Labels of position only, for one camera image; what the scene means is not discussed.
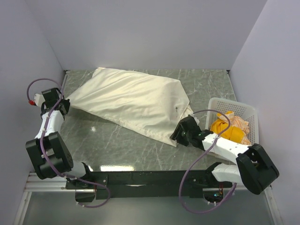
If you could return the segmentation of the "cream satin pillowcase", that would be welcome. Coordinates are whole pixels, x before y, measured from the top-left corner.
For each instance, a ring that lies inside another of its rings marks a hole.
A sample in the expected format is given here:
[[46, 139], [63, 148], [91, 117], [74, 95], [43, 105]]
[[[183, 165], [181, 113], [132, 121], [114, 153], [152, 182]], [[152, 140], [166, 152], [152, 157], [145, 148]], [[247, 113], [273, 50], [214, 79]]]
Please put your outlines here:
[[175, 147], [170, 137], [192, 113], [179, 80], [99, 67], [68, 96], [71, 106]]

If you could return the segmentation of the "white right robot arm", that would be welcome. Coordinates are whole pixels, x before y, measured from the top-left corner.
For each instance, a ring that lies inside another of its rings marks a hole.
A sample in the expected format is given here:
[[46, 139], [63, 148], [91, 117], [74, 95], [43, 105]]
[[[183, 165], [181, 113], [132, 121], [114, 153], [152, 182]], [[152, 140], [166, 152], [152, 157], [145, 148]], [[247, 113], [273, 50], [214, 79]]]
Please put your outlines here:
[[178, 123], [170, 139], [184, 146], [191, 144], [217, 154], [232, 163], [217, 162], [206, 169], [205, 180], [211, 187], [221, 182], [237, 183], [258, 195], [279, 177], [279, 170], [261, 145], [243, 145], [218, 137], [207, 129], [201, 130], [191, 116]]

